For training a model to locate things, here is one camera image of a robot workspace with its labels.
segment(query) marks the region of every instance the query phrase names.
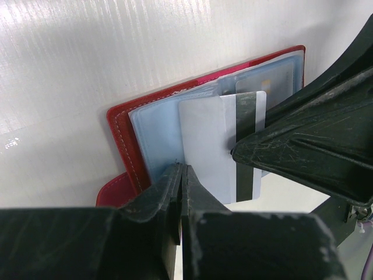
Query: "purple wire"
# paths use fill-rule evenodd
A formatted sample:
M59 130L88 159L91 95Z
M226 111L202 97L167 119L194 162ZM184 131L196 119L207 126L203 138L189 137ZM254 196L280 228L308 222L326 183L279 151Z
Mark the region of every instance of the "purple wire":
M368 271L371 266L371 263L373 262L373 245L371 247L371 250L369 251L369 255L367 258L367 261L365 262L363 272L361 273L361 280L367 280L368 279Z

